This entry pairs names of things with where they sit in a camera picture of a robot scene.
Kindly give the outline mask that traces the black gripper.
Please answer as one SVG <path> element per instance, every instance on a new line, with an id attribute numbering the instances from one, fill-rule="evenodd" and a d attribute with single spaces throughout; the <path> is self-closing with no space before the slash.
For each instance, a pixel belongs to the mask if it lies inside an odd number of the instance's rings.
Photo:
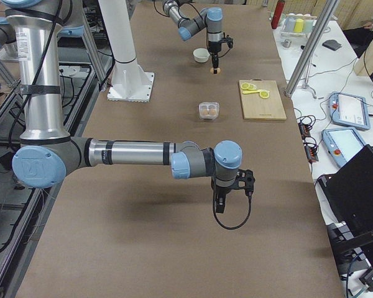
<path id="1" fill-rule="evenodd" d="M 219 61 L 219 52 L 221 51 L 221 42 L 212 42 L 212 41 L 208 41 L 208 51 L 209 51 L 209 54 L 211 55 L 211 59 L 212 59 L 212 64 L 213 64 L 213 67 L 212 68 L 218 68 L 218 61 Z"/>
<path id="2" fill-rule="evenodd" d="M 216 176 L 211 178 L 211 188 L 214 195 L 214 211 L 223 214 L 226 207 L 226 195 L 233 189 L 237 189 L 239 187 L 239 182 L 237 179 L 234 179 L 232 184 L 228 186 L 219 186 L 217 181 Z"/>

